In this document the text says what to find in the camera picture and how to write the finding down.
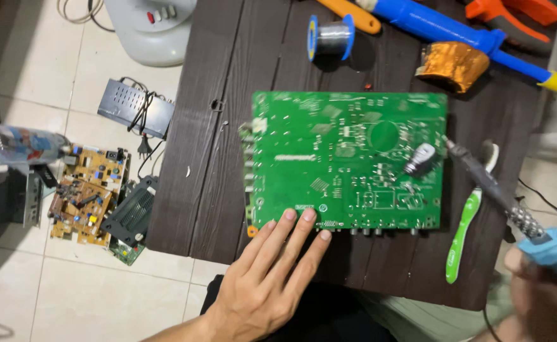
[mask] power supply board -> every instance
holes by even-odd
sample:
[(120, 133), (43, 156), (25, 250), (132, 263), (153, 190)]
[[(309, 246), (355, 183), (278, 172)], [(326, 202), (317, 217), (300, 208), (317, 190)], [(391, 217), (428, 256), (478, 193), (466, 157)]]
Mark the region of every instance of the power supply board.
[[(443, 94), (254, 93), (240, 131), (252, 225), (311, 207), (322, 229), (439, 228), (446, 105)], [(423, 143), (437, 155), (410, 176)]]

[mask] black pants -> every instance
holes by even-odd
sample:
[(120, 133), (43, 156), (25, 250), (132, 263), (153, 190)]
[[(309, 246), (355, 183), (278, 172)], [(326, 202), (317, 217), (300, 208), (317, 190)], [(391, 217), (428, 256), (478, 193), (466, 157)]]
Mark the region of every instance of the black pants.
[[(224, 276), (218, 275), (208, 284), (201, 315), (217, 299), (223, 279)], [(289, 323), (263, 341), (396, 342), (396, 339), (366, 313), (351, 290), (311, 283)]]

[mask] hand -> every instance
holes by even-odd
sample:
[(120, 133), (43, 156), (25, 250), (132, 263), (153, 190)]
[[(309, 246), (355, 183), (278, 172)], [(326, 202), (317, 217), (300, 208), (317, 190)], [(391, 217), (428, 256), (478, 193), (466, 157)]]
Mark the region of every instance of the hand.
[(290, 320), (331, 241), (331, 233), (321, 231), (293, 269), (316, 216), (306, 209), (285, 243), (297, 217), (295, 210), (285, 210), (228, 268), (217, 300), (204, 315), (212, 341), (254, 341)]
[(513, 247), (504, 260), (512, 272), (510, 295), (532, 341), (557, 341), (557, 279), (549, 269), (539, 267)]

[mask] blue spool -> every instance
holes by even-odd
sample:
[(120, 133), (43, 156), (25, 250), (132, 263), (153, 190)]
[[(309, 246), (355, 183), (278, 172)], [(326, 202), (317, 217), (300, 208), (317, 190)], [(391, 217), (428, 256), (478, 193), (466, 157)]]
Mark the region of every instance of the blue spool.
[(352, 15), (348, 14), (344, 16), (342, 20), (342, 24), (346, 27), (348, 31), (347, 38), (345, 40), (343, 40), (343, 38), (332, 38), (332, 39), (339, 39), (339, 41), (336, 40), (336, 43), (338, 44), (337, 51), (333, 51), (335, 47), (331, 47), (329, 51), (322, 52), (321, 50), (323, 50), (323, 46), (319, 48), (319, 35), (320, 35), (319, 31), (323, 30), (325, 26), (319, 27), (318, 18), (315, 15), (310, 16), (310, 21), (308, 22), (308, 31), (307, 31), (307, 54), (308, 54), (309, 61), (313, 61), (314, 57), (316, 57), (317, 54), (336, 53), (342, 55), (342, 60), (345, 60), (350, 56), (350, 53), (352, 52), (352, 45), (354, 45), (354, 33), (355, 33), (354, 19), (352, 18)]

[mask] capacitor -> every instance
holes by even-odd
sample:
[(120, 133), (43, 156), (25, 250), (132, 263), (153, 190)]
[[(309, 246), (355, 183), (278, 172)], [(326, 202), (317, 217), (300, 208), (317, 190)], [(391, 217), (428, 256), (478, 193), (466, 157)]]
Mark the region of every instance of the capacitor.
[(432, 166), (435, 155), (436, 149), (434, 146), (424, 142), (413, 152), (403, 170), (412, 177), (419, 177)]
[(313, 61), (317, 55), (338, 55), (345, 60), (352, 51), (354, 33), (354, 19), (350, 14), (344, 16), (342, 21), (322, 26), (319, 26), (318, 18), (312, 15), (307, 31), (308, 59)]

